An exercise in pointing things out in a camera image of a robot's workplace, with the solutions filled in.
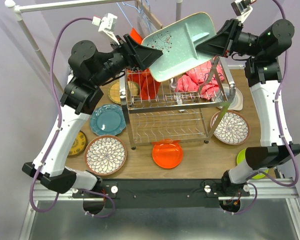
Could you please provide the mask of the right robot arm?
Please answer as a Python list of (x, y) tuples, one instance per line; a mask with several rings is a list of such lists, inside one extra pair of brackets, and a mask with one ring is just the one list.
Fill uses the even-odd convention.
[(285, 122), (281, 97), (283, 75), (278, 57), (288, 50), (295, 35), (294, 25), (279, 19), (261, 35), (243, 32), (238, 19), (226, 20), (215, 36), (196, 46), (196, 50), (213, 56), (232, 53), (247, 55), (244, 73), (260, 122), (260, 146), (248, 147), (244, 160), (227, 170), (216, 187), (226, 196), (243, 189), (247, 180), (263, 169), (271, 169), (292, 160), (300, 153)]

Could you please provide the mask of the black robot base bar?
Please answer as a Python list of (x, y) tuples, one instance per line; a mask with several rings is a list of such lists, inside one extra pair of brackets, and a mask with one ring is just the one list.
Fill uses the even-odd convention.
[(218, 208), (219, 199), (248, 197), (244, 184), (223, 184), (221, 179), (104, 179), (99, 192), (117, 209)]

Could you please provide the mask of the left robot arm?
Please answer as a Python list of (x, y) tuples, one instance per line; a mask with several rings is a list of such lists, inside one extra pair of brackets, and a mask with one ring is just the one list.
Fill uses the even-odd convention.
[(159, 49), (135, 42), (129, 34), (111, 46), (109, 53), (99, 52), (90, 40), (81, 40), (72, 47), (68, 64), (73, 77), (56, 100), (58, 114), (54, 126), (37, 157), (22, 166), (24, 173), (58, 194), (71, 188), (83, 189), (91, 198), (100, 194), (96, 174), (65, 166), (71, 146), (101, 100), (102, 86), (125, 69), (149, 68), (163, 55)]

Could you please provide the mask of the mint rectangular plate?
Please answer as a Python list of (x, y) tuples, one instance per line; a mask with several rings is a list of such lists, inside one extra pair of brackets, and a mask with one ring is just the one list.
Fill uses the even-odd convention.
[(142, 45), (162, 51), (148, 69), (157, 82), (164, 82), (187, 72), (215, 56), (196, 47), (216, 35), (211, 17), (197, 12), (145, 37)]

